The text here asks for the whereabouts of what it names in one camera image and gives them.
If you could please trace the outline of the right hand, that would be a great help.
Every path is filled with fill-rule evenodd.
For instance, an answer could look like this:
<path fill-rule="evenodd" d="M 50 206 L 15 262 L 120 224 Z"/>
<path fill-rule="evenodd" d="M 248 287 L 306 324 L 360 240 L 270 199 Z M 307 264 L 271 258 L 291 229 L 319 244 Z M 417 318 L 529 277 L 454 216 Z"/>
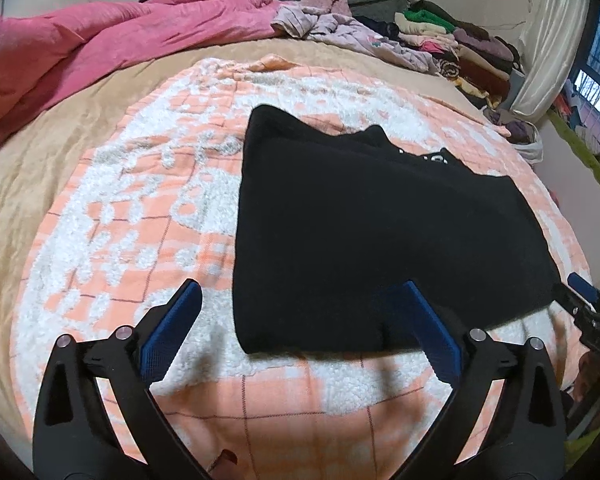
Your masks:
<path fill-rule="evenodd" d="M 572 396 L 581 402 L 586 394 L 600 382 L 600 355 L 589 351 L 580 357 L 579 371 L 574 382 Z"/>

